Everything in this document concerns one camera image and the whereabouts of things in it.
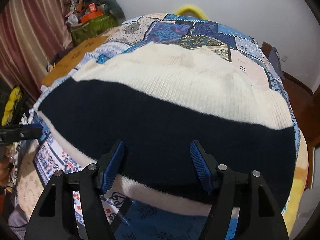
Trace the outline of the blue patchwork patterned bedspread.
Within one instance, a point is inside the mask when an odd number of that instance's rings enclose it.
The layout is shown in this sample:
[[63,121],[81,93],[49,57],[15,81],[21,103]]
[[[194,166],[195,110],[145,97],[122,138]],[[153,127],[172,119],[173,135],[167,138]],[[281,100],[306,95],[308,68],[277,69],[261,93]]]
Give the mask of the blue patchwork patterned bedspread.
[[[279,92],[287,102],[293,121],[297,159],[299,129],[287,93],[269,71],[263,60],[263,52],[251,37],[228,26],[207,20],[174,14],[154,14],[124,22],[102,46],[87,53],[71,73],[56,80],[38,101],[88,61],[94,60],[103,64],[119,54],[130,53],[150,42],[174,44],[190,50],[206,47],[238,66],[256,86]],[[129,213],[116,231],[117,239],[196,239],[208,216],[179,215],[159,209],[125,196],[115,188],[115,184],[116,181],[111,191],[113,196],[119,196],[121,200],[132,200]]]

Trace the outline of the orange box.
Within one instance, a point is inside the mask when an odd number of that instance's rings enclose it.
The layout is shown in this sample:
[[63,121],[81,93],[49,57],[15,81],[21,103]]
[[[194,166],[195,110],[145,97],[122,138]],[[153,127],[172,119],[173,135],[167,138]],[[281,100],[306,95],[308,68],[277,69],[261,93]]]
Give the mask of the orange box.
[[94,12],[89,12],[87,14],[85,14],[82,18],[81,18],[81,23],[86,23],[96,17],[99,17],[101,15],[103,15],[104,12],[102,10],[97,10],[97,11],[94,11]]

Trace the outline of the white and navy knit sweater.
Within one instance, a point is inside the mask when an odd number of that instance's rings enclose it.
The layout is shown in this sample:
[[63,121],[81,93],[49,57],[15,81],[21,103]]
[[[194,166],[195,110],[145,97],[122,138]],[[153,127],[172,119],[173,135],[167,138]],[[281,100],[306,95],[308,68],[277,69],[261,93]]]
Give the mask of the white and navy knit sweater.
[[36,111],[81,166],[121,140],[129,152],[115,188],[165,211],[209,213],[193,141],[234,171],[259,171],[280,208],[290,195],[296,147],[286,100],[206,47],[150,42],[103,64],[90,60]]

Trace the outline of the yellow blanket under bedspread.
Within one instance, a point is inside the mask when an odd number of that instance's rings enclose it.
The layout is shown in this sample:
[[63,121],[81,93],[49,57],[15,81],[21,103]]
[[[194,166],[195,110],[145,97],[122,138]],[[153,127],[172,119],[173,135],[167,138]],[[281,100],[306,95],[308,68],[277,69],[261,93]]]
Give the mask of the yellow blanket under bedspread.
[[300,145],[295,166],[291,192],[285,208],[282,211],[287,233],[290,236],[297,218],[299,203],[305,190],[309,172],[308,147],[302,131],[300,131]]

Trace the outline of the dark grey-green plush toy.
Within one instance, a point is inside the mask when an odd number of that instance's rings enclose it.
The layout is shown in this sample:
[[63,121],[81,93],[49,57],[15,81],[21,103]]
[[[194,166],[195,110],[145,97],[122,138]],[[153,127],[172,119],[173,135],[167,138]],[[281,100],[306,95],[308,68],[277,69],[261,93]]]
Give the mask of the dark grey-green plush toy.
[[110,13],[117,19],[124,19],[125,15],[116,0],[96,0],[95,4],[102,9],[104,13]]

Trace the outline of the yellow curved pillow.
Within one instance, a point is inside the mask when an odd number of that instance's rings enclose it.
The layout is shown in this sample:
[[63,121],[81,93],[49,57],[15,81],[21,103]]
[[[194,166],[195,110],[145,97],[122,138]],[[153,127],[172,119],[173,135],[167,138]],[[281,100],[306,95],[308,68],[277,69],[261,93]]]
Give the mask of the yellow curved pillow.
[[187,16],[189,14],[194,15],[196,18],[202,19],[202,20],[208,20],[208,17],[204,14],[204,12],[191,4],[187,4],[184,5],[182,7],[180,7],[176,12],[176,15],[183,15],[183,16]]

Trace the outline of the grey garment on chair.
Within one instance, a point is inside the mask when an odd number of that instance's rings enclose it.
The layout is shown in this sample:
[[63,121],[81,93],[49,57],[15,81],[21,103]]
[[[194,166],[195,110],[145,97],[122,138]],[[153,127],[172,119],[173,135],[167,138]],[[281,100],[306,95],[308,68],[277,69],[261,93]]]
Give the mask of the grey garment on chair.
[[276,74],[281,78],[281,80],[285,80],[284,73],[281,69],[279,53],[278,53],[276,47],[271,47],[270,53],[267,58],[270,61],[270,63],[272,64],[272,67],[274,68]]

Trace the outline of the green patterned storage bag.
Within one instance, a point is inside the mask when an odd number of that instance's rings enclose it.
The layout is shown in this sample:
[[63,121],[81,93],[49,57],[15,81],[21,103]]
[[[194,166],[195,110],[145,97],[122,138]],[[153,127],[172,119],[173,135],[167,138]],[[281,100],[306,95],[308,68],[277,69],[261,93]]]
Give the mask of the green patterned storage bag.
[[70,27],[73,44],[77,46],[86,39],[97,37],[117,26],[117,20],[111,14],[103,14],[79,26]]

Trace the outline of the pink striped curtain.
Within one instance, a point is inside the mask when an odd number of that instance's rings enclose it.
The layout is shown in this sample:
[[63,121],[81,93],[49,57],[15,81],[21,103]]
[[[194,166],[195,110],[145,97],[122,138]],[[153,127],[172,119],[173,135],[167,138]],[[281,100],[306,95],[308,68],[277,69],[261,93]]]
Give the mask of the pink striped curtain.
[[46,66],[72,45],[65,23],[71,0],[9,0],[1,12],[1,77],[40,96]]

